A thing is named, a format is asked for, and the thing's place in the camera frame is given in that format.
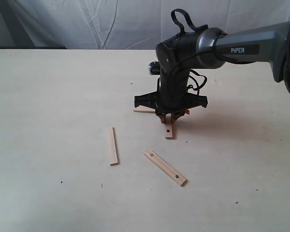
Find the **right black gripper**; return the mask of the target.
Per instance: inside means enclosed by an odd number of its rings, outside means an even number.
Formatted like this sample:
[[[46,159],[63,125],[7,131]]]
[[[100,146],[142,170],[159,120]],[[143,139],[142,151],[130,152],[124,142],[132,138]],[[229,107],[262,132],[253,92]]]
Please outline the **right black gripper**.
[[[160,69],[157,90],[144,95],[134,96],[134,107],[144,106],[156,111],[162,124],[166,123],[166,114],[172,114],[172,124],[189,109],[201,106],[206,108],[208,100],[200,95],[200,89],[207,82],[207,77],[196,71],[182,70],[170,77]]]

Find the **right grey Piper arm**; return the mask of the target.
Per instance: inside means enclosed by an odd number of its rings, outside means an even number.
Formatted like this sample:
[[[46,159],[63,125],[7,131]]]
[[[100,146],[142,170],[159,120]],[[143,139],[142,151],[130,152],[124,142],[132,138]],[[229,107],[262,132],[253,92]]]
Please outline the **right grey Piper arm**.
[[[219,28],[201,26],[196,32],[178,34],[156,46],[157,62],[150,64],[158,75],[157,90],[135,96],[134,105],[154,109],[161,122],[173,120],[189,109],[208,104],[199,94],[189,93],[188,78],[197,69],[218,69],[226,62],[270,64],[274,80],[284,82],[290,94],[290,22],[226,34]]]

